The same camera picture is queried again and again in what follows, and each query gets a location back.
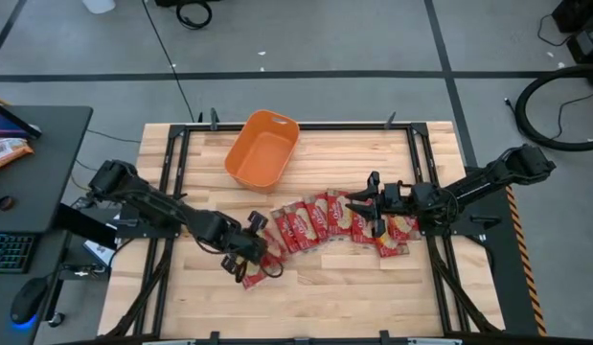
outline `orange basket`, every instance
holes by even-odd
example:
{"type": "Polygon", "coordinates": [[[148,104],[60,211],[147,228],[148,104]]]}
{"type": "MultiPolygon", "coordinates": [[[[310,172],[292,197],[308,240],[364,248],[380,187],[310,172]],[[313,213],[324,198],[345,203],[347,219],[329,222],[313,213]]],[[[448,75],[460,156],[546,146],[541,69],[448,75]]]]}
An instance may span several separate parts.
{"type": "Polygon", "coordinates": [[[256,111],[228,152],[226,171],[252,191],[271,193],[294,152],[299,133],[294,120],[268,110],[256,111]]]}

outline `computer keyboard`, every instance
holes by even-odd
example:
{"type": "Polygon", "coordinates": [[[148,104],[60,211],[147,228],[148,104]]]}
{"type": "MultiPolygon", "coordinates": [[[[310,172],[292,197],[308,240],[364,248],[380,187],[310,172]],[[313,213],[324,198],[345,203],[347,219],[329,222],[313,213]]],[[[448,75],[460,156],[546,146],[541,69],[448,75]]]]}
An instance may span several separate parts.
{"type": "Polygon", "coordinates": [[[0,273],[26,273],[36,240],[36,235],[0,234],[0,273]]]}

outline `wooden table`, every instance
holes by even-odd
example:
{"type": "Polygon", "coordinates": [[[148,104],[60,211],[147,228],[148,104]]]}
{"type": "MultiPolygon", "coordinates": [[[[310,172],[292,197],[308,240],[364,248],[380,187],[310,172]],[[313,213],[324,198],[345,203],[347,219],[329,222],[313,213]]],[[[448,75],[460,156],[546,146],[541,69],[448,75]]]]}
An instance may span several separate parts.
{"type": "MultiPolygon", "coordinates": [[[[146,125],[137,161],[140,176],[156,187],[169,127],[146,125]]],[[[452,123],[428,123],[428,129],[441,184],[463,177],[452,123]]],[[[217,209],[246,224],[251,210],[268,215],[274,207],[327,188],[361,190],[372,169],[380,172],[382,182],[415,182],[406,135],[301,131],[277,190],[256,194],[240,187],[223,168],[236,136],[234,132],[191,136],[183,192],[192,207],[217,209]]],[[[175,149],[174,166],[178,153],[175,149]]],[[[461,237],[454,237],[453,243],[465,291],[502,329],[485,250],[461,237]]],[[[99,334],[117,323],[139,292],[147,248],[148,240],[137,240],[116,257],[99,334]]],[[[174,246],[162,338],[208,338],[211,331],[220,331],[222,338],[377,337],[379,330],[389,330],[391,336],[441,335],[425,240],[409,242],[409,249],[407,256],[380,259],[374,249],[331,242],[318,252],[293,258],[283,277],[245,291],[219,266],[221,256],[203,253],[184,231],[174,246]]],[[[447,297],[452,325],[458,329],[453,298],[450,293],[447,297]]],[[[151,301],[146,331],[153,307],[151,301]]]]}

